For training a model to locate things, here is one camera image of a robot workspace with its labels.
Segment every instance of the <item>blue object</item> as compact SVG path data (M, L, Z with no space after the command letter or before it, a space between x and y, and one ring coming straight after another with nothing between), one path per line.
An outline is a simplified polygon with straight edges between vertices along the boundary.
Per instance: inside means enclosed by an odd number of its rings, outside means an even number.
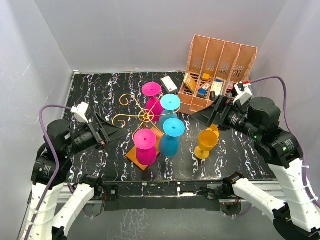
M167 94L160 100L161 106L166 110L176 110L180 107L181 100L177 95Z
M163 124L164 132L170 137L179 137L185 132L184 123L177 118L170 118Z
M163 156L170 158L177 154L179 145L178 137L163 135L159 143L159 151Z
M168 114L168 115L164 115L164 116L160 116L159 121L157 122L156 126L158 127L158 129L160 129L162 132L164 132L164 123L168 120L168 119L177 119L178 115L176 113L174 113L174 110L164 110L161 114Z
M199 93L206 95L207 91L204 88L200 88Z

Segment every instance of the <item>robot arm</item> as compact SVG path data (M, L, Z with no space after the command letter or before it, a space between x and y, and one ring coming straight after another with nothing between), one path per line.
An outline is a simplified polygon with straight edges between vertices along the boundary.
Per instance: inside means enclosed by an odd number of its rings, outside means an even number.
M285 239L320 239L320 209L302 182L303 153L295 136L279 127L280 114L280 109L267 97L250 100L244 113L229 94L219 95L211 106L192 117L207 127L216 124L220 131L234 129L252 138L254 148L274 172L287 201L270 198L242 177L234 181L224 179L232 194L258 207Z
M74 195L55 216L58 197L72 166L71 157L92 146L109 147L126 134L124 129L105 122L97 113L94 114L94 120L98 125L96 130L85 116L87 109L88 104L84 102L71 109L75 118L81 122L75 131L72 131L68 121L63 119L55 120L47 127L49 140L58 156L58 173L45 193L57 168L52 149L48 147L48 140L45 139L46 143L38 151L31 176L32 198L26 228L22 235L24 240L66 240L69 229L81 209L93 196L101 195L101 179L85 175ZM37 210L43 195L44 200Z

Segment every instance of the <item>table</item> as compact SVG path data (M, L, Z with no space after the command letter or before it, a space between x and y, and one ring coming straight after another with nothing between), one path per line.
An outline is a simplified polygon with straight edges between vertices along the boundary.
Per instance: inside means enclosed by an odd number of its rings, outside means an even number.
M94 112L99 113L107 121L112 121L116 114L138 114L139 108L130 100L129 106L122 106L119 98L125 93L135 95L144 106L148 100L142 94L142 86L148 82L161 84L160 79L170 76L174 83L181 86L184 72L137 72L137 73L76 73L71 83L67 106L72 107L81 102L89 103L87 118L93 119ZM181 148L174 157L157 157L156 162L146 171L141 171L126 158L127 152L134 146L132 133L139 125L137 118L126 118L127 136L116 146L103 150L88 149L76 155L70 170L68 181L77 182L84 174L102 177L103 181L214 181L221 180L234 173L241 172L252 180L275 179L268 165L254 150L254 143L245 135L229 130L220 132L217 146L204 160L197 160L194 148L198 144L199 133L206 129L188 114L179 113L186 127L181 140ZM66 111L64 119L75 122L71 113Z

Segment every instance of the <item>marble tabletop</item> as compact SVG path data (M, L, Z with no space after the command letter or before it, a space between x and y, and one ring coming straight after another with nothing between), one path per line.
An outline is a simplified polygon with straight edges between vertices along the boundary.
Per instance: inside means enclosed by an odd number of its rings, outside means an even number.
M148 82L161 84L160 79L165 76L170 76L179 88L184 72L75 74L67 106L89 103L87 118L92 120L94 112L109 122L117 114L137 115L140 110L134 100L129 98L130 104L122 106L120 96L132 94L144 107L148 97L142 94L142 86ZM104 181L203 181L221 180L236 171L249 179L275 179L268 165L254 150L254 142L234 130L220 132L219 142L210 156L204 160L196 159L194 148L198 144L198 135L206 127L188 114L179 113L178 117L185 124L185 133L180 137L176 156L159 155L147 170L140 170L126 158L134 146L132 134L140 122L137 118L125 117L127 135L110 148L96 150L92 147L74 156L67 180L77 182L88 173L103 177ZM79 124L68 111L63 118L71 122L73 130Z

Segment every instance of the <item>pink goblet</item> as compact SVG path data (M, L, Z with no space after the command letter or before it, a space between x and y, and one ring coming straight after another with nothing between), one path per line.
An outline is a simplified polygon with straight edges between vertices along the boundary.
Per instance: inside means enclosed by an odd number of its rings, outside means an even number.
M136 146L136 159L142 165L152 165L157 159L155 144L157 137L150 129L141 129L133 136Z
M161 86L156 82L148 82L142 87L142 93L150 99L146 102L145 108L151 110L154 115L161 115L164 108L161 106L161 102L155 97L161 92ZM152 121L158 122L160 116L155 116Z

